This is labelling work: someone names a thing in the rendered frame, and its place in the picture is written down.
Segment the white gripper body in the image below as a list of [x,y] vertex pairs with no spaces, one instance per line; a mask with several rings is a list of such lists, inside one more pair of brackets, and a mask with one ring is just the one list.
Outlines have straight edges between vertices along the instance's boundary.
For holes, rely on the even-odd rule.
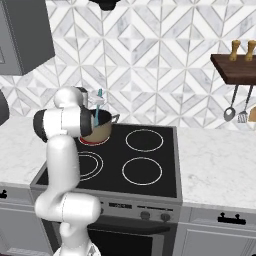
[[101,96],[90,94],[88,96],[88,101],[91,103],[103,103],[104,99]]

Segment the grey oven with control panel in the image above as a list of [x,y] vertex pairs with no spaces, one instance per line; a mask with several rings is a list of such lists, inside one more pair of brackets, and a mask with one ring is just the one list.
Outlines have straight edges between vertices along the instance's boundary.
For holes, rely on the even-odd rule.
[[[100,217],[115,217],[115,218],[127,218],[142,220],[140,213],[142,211],[148,211],[150,213],[150,219],[147,221],[162,222],[166,224],[176,224],[180,216],[180,208],[182,203],[181,193],[181,181],[179,171],[179,157],[178,157],[178,139],[176,131],[176,156],[175,156],[175,172],[176,172],[176,188],[177,196],[175,198],[159,197],[159,196],[147,196],[117,192],[106,192],[106,191],[95,191],[88,189],[80,189],[77,185],[73,189],[75,193],[83,193],[94,196],[99,199],[101,203]],[[81,142],[80,137],[75,140],[75,143]],[[43,193],[48,187],[48,170],[47,164],[43,166],[41,173],[36,177],[32,183],[34,190],[34,198],[36,199]],[[162,213],[168,213],[171,219],[168,222],[163,222],[160,219]],[[62,239],[59,232],[60,223],[57,221],[43,220],[47,235],[50,238],[57,238],[60,242],[59,247],[56,248],[55,252],[61,247]]]

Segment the grey cupboard door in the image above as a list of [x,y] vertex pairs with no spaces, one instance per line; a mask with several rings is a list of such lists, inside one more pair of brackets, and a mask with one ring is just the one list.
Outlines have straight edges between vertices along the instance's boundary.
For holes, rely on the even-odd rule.
[[256,256],[256,231],[179,223],[173,256]]
[[52,256],[40,219],[31,206],[0,204],[0,242],[4,254]]

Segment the wooden grinder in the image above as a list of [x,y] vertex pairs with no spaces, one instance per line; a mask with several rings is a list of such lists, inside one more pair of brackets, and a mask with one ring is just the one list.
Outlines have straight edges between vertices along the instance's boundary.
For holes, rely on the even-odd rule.
[[245,61],[247,61],[247,62],[252,61],[253,51],[254,51],[255,47],[256,47],[256,40],[249,40],[248,41],[247,53],[245,55]]
[[232,40],[232,49],[231,49],[231,54],[229,55],[229,60],[230,61],[236,61],[237,59],[237,51],[240,46],[241,42],[240,40]]

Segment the hanging metal ladle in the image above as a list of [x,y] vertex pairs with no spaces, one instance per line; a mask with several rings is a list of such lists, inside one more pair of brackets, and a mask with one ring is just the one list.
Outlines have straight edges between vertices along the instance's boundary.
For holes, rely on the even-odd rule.
[[224,120],[226,122],[231,121],[235,117],[236,110],[234,109],[233,104],[236,99],[237,91],[238,91],[238,85],[235,86],[232,100],[231,100],[231,105],[224,111],[224,114],[223,114]]

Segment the black extractor hood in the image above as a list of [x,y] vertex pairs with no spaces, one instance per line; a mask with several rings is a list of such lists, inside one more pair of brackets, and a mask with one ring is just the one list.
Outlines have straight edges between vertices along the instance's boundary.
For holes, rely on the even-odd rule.
[[101,10],[112,11],[116,7],[116,3],[120,0],[90,0],[91,2],[97,3]]

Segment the black oven door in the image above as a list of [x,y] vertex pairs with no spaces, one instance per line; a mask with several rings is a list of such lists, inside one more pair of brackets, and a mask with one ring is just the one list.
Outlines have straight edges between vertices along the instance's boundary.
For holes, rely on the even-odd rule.
[[116,226],[153,227],[168,226],[169,232],[154,235],[118,233],[88,228],[89,236],[102,256],[171,256],[177,230],[176,224],[147,220],[100,217],[93,224]]

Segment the grey drawer front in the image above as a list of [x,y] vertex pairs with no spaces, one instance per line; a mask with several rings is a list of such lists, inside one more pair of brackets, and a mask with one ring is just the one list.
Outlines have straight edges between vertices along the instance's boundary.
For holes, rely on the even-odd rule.
[[0,202],[21,204],[21,205],[32,205],[33,204],[33,199],[31,198],[29,189],[21,188],[21,187],[0,186],[0,193],[4,189],[7,191],[7,198],[6,199],[0,198]]
[[[234,218],[235,214],[239,214],[241,219],[246,220],[246,225],[237,225],[237,224],[218,222],[217,218],[220,216],[222,212],[225,213],[226,217],[231,217],[231,218]],[[190,213],[189,221],[194,224],[256,231],[256,214],[253,214],[253,213],[227,211],[227,210],[219,210],[219,209],[193,208]]]

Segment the beige pot with dark inside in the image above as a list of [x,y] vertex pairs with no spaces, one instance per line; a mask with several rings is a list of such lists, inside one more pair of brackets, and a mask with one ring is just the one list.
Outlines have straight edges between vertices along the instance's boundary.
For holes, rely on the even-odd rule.
[[98,125],[93,129],[93,132],[85,137],[81,137],[80,140],[85,144],[99,144],[106,141],[112,132],[112,125],[117,123],[120,115],[112,115],[110,112],[100,109],[96,111],[91,110],[93,116],[98,115]]

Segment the hanging metal slotted turner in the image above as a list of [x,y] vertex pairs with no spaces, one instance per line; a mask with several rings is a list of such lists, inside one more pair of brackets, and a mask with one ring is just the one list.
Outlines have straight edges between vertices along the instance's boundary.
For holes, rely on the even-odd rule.
[[249,103],[252,91],[253,91],[253,85],[251,85],[250,88],[249,88],[247,98],[246,98],[246,101],[245,101],[244,109],[238,114],[238,122],[239,123],[246,123],[247,122],[248,114],[247,114],[246,109],[247,109],[247,105]]

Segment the teal spatula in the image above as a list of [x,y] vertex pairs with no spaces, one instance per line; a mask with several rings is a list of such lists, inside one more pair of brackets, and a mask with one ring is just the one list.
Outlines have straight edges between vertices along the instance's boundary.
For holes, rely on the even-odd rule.
[[98,94],[97,94],[97,106],[96,106],[96,110],[95,110],[95,118],[94,118],[94,126],[97,127],[99,125],[99,108],[100,105],[102,104],[102,89],[98,90]]

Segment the dark rounded appliance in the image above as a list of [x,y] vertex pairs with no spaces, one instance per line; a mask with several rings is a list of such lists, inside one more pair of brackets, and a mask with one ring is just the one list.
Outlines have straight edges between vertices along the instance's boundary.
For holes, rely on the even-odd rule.
[[4,124],[10,117],[8,102],[0,90],[0,126]]

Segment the black hob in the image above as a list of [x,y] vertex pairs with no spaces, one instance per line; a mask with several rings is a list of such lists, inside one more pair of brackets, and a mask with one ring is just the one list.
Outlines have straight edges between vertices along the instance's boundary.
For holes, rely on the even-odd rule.
[[77,142],[80,189],[175,198],[176,131],[115,124],[96,146]]

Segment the dark wooden wall shelf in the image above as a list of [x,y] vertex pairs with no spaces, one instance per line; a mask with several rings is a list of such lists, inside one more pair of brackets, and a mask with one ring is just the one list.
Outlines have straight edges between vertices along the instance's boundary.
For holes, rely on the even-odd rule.
[[244,55],[238,55],[230,61],[228,54],[212,54],[210,60],[227,85],[256,86],[256,56],[246,61]]

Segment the grey wall cupboard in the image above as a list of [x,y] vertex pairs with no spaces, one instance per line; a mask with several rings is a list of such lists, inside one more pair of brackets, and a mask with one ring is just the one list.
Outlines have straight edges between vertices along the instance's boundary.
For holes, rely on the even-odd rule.
[[22,76],[54,56],[45,0],[0,0],[0,75]]

